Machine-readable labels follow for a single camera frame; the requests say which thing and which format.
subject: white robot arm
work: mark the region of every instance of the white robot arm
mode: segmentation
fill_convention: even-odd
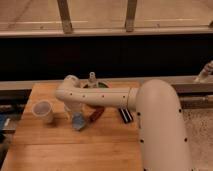
[[[140,88],[83,89],[77,77],[67,76],[56,97],[68,107],[79,102],[136,110],[144,171],[193,171],[181,105],[168,83],[150,80]]]

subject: wooden tabletop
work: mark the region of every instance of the wooden tabletop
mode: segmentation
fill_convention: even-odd
[[[109,82],[109,87],[138,87],[137,82]],[[54,97],[57,83],[35,84],[5,158],[3,171],[139,171],[141,152],[135,113],[124,124],[116,108],[81,132],[66,119],[64,104]],[[31,113],[34,103],[53,103],[54,124],[45,125]],[[84,105],[88,117],[94,109]]]

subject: metal bar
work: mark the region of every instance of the metal bar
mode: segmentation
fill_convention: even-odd
[[[100,81],[138,81],[143,83],[151,79],[161,79],[171,84],[178,93],[212,93],[213,75],[204,83],[194,83],[196,76],[169,76],[169,77],[131,77],[131,78],[99,78]],[[0,81],[0,91],[4,90],[31,90],[35,83],[60,83],[62,80],[34,80],[34,81]]]
[[[208,100],[206,96],[180,96],[180,102],[183,109],[213,108],[213,101]]]
[[[134,31],[135,13],[137,8],[137,0],[128,0],[126,13],[126,32]]]
[[[63,30],[28,30],[28,31],[0,31],[1,38],[23,37],[81,37],[81,36],[138,36],[138,35],[171,35],[171,34],[212,34],[209,26],[199,27],[168,27],[168,28],[135,28],[134,32],[126,32],[126,29],[75,29],[72,34],[64,34]]]
[[[69,7],[67,0],[57,0],[58,8],[62,21],[62,28],[65,34],[72,33],[72,23],[70,19]]]

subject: floor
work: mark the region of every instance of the floor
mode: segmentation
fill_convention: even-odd
[[[196,171],[212,171],[213,109],[185,109],[183,112]]]
[[[127,0],[68,0],[74,28],[123,28]],[[138,0],[135,27],[203,26],[212,0]],[[61,29],[57,1],[1,0],[0,30]]]

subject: black wall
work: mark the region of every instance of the black wall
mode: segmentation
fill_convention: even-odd
[[[213,34],[1,38],[0,81],[195,75],[213,59]]]

